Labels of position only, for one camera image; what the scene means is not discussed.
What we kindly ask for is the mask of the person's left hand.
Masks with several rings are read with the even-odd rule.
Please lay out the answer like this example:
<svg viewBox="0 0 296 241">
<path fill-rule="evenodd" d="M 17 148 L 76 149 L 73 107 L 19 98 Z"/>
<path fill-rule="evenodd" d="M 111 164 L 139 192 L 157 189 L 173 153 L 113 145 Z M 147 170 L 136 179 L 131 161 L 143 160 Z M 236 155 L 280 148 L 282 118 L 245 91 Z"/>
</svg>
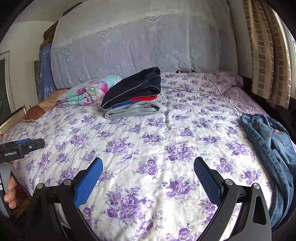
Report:
<svg viewBox="0 0 296 241">
<path fill-rule="evenodd" d="M 17 182 L 15 181 L 14 177 L 11 176 L 10 180 L 8 181 L 8 193 L 5 194 L 4 200 L 9 205 L 10 209 L 16 208 L 16 186 Z"/>
</svg>

